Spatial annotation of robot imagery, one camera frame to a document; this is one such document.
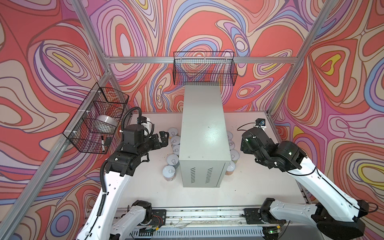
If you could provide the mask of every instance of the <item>white table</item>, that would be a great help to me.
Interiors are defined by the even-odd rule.
[[[182,113],[143,114],[155,124],[155,133],[176,127],[181,131]],[[137,167],[131,182],[123,193],[119,207],[127,207],[136,200],[152,203],[153,207],[204,207],[204,206],[240,206],[261,205],[265,198],[272,197],[284,202],[303,204],[305,200],[296,181],[278,169],[268,169],[255,163],[255,157],[240,151],[241,134],[236,129],[257,118],[266,118],[265,113],[224,113],[227,130],[232,132],[235,150],[240,153],[234,173],[225,175],[219,188],[184,188],[180,169],[176,178],[167,182],[162,169],[167,165],[167,156],[172,154],[170,144],[162,149],[149,152],[150,162]],[[131,124],[137,119],[132,117]],[[275,135],[266,121],[265,132],[273,141]]]

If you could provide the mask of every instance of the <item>vent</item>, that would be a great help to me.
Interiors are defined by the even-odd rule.
[[[134,230],[136,238],[197,238],[197,237],[263,237],[263,227],[187,227],[184,229],[160,228],[153,235],[145,235]]]
[[[191,183],[195,182],[196,168],[191,168]]]
[[[214,170],[214,168],[210,168],[208,169],[207,171],[207,176],[205,178],[205,183],[209,183],[211,181],[211,175],[212,175],[212,171]]]

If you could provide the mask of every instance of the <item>yellow shape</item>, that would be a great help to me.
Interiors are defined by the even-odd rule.
[[[68,66],[73,67],[72,63],[68,59],[63,57],[62,55],[59,55],[57,53],[53,53],[53,56],[57,57],[58,59],[60,59],[63,63],[67,64]]]
[[[328,58],[320,67],[324,66],[325,64],[327,64],[329,61],[332,61],[331,63],[331,69],[327,72],[324,72],[325,74],[327,74],[328,76],[331,76],[334,72],[335,72],[335,68],[334,68],[334,65],[337,63],[337,61],[339,61],[341,59],[341,55],[340,54],[336,54],[330,58]]]
[[[370,168],[373,168],[375,170],[377,170],[378,172],[382,173],[384,175],[384,167],[383,166],[380,166],[380,165],[375,165],[375,164],[370,164],[370,163],[365,163],[365,164],[360,164],[359,168],[358,168],[358,174],[359,176],[361,177],[361,179],[370,184],[370,185],[373,185],[375,187],[377,187],[378,189],[381,189],[381,190],[384,190],[384,182],[376,182],[376,181],[372,181],[370,180],[369,178],[367,178],[364,173],[362,172],[363,168],[365,167],[370,167]]]
[[[145,0],[145,4],[141,4],[140,0],[136,0],[136,2],[138,3],[138,5],[144,9],[144,10],[147,10],[148,9],[148,0]]]
[[[304,133],[298,126],[293,128],[293,137],[296,137],[297,134]]]
[[[263,68],[263,70],[264,70],[264,71],[268,71],[268,70],[274,68],[276,65],[277,65],[277,63],[274,63],[274,64],[272,64],[272,65],[269,65],[268,67]]]

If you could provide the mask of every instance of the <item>aluminum frame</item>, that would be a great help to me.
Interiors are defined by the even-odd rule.
[[[283,80],[278,91],[276,92],[272,102],[267,109],[267,113],[270,112],[277,104],[279,97],[285,93],[286,88],[292,81],[300,63],[303,61],[305,54],[309,50],[311,44],[316,38],[319,30],[324,24],[326,18],[328,17],[333,6],[336,4],[337,0],[326,0],[323,7],[321,8],[319,15],[315,19],[314,25],[309,30],[307,37],[305,38],[299,53],[296,57],[235,57],[235,63],[288,63],[292,64],[290,69],[287,72],[286,78]],[[113,72],[111,71],[110,64],[112,63],[173,63],[172,57],[111,57],[106,56],[103,51],[100,42],[96,36],[96,33],[92,27],[89,16],[81,3],[81,0],[72,0],[73,7],[81,24],[84,27],[84,30],[87,36],[90,39],[92,46],[96,51],[96,55],[99,58],[101,65],[103,66],[105,73],[99,80],[100,86],[105,86],[109,80],[111,80],[111,85],[116,89],[121,89],[120,85],[117,82],[117,79]],[[91,91],[88,99],[92,99],[92,95],[95,92]],[[87,100],[80,106],[81,110],[85,110],[90,102]],[[73,117],[71,124],[76,124],[76,121],[79,120],[80,114],[77,114]],[[36,199],[36,196],[44,186],[48,177],[52,173],[54,167],[62,157],[66,148],[69,146],[69,141],[61,136],[60,139],[53,146],[52,150],[49,152],[48,156],[45,158],[41,166],[38,168],[36,173],[33,175],[32,179],[28,182],[27,186],[24,188],[23,192],[17,198],[16,202],[12,205],[11,209],[8,211],[7,215],[4,217],[3,221],[0,223],[0,240],[8,240],[12,237],[13,233],[17,229],[18,225],[22,221],[23,217],[27,213],[28,209],[32,205],[33,201]]]

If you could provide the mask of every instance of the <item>wire basket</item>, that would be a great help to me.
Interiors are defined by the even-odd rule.
[[[99,87],[80,120],[64,136],[79,152],[106,154],[128,99],[114,88]]]
[[[234,86],[237,68],[232,51],[177,51],[173,60],[175,85]]]

